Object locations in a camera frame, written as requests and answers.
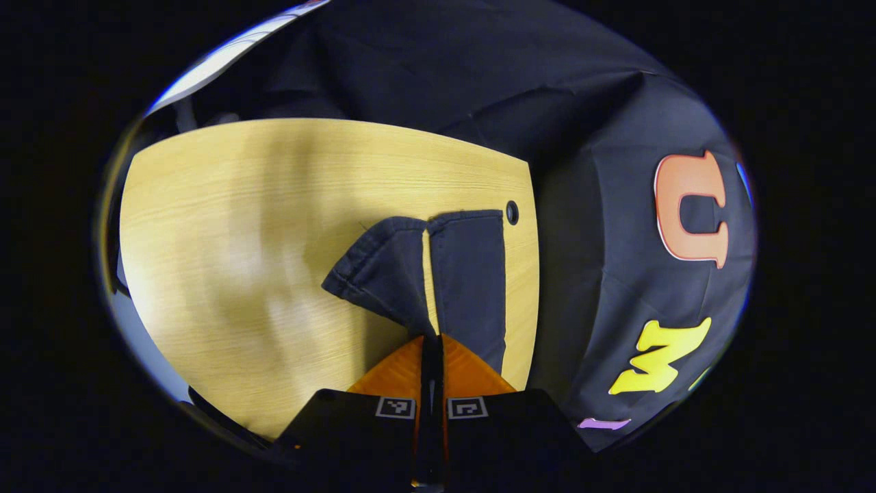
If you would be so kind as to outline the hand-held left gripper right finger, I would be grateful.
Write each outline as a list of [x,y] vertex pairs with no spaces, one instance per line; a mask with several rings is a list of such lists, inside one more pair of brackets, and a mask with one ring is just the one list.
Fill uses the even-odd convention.
[[543,390],[514,390],[448,335],[443,349],[448,489],[579,489],[591,459]]

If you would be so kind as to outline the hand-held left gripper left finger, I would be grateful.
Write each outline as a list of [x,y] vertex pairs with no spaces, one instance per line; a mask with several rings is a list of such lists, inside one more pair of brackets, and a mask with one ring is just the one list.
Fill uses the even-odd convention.
[[419,489],[435,483],[435,338],[366,375],[373,393],[318,390],[274,441],[306,489]]

